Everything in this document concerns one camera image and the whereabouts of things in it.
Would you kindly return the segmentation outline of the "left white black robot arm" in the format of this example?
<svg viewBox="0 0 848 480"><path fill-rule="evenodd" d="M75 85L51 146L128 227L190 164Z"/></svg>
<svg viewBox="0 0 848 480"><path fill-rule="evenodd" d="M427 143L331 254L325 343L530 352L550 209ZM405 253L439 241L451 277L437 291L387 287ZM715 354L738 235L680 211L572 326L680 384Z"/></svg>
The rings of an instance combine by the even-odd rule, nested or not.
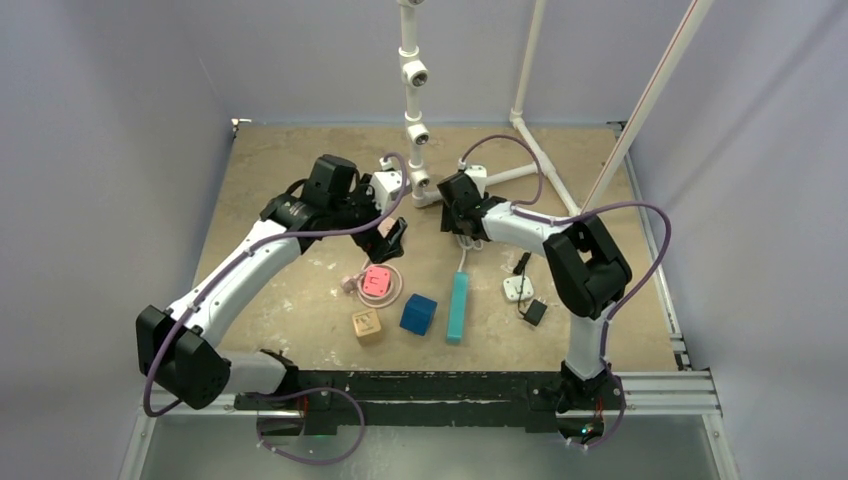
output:
<svg viewBox="0 0 848 480"><path fill-rule="evenodd" d="M256 295L317 241L348 236L373 263L402 256L403 224L388 234L379 226L407 195L410 171L396 152L379 164L362 173L350 160L320 156L308 177L266 204L246 237L198 285L164 309L142 310L135 329L146 415L181 404L199 410L229 393L258 394L275 409L295 402L297 367L283 354L225 354L218 346ZM154 386L174 396L171 406L154 408Z"/></svg>

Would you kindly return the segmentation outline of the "blue cube socket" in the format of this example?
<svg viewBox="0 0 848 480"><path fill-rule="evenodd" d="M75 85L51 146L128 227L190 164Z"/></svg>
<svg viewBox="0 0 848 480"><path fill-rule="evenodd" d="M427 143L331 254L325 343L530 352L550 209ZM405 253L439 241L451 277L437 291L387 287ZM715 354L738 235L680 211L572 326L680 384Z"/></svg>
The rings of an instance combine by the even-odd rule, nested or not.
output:
<svg viewBox="0 0 848 480"><path fill-rule="evenodd" d="M431 326L438 303L428 297L412 294L404 305L399 326L415 335L425 336Z"/></svg>

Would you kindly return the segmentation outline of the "teal power strip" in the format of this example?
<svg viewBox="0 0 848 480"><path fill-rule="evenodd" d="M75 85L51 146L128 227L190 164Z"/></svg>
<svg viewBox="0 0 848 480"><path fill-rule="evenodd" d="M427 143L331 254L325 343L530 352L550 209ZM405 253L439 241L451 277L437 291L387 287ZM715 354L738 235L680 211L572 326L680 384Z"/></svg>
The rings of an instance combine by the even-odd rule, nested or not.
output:
<svg viewBox="0 0 848 480"><path fill-rule="evenodd" d="M449 316L446 329L446 342L451 345L461 343L466 322L466 310L469 294L469 275L457 271L453 277Z"/></svg>

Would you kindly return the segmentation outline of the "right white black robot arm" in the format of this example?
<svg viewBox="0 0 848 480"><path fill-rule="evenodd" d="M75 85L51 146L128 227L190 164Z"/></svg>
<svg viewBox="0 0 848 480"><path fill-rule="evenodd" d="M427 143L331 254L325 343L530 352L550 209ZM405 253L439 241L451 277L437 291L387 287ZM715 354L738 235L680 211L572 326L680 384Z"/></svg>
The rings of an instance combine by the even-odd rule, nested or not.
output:
<svg viewBox="0 0 848 480"><path fill-rule="evenodd" d="M556 218L482 194L472 178L455 173L437 185L442 229L473 240L499 242L546 259L561 303L571 313L561 381L564 399L584 407L601 391L610 314L625 296L632 270L602 220Z"/></svg>

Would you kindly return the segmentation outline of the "tan cube plug adapter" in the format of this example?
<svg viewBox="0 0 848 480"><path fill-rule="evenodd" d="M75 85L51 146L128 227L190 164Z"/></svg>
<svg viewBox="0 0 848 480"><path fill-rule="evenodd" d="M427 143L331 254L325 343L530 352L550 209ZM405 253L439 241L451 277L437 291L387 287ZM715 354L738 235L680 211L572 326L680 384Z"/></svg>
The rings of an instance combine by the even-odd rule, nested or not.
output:
<svg viewBox="0 0 848 480"><path fill-rule="evenodd" d="M352 315L356 340L360 344L374 343L383 337L382 323L376 309L366 309Z"/></svg>

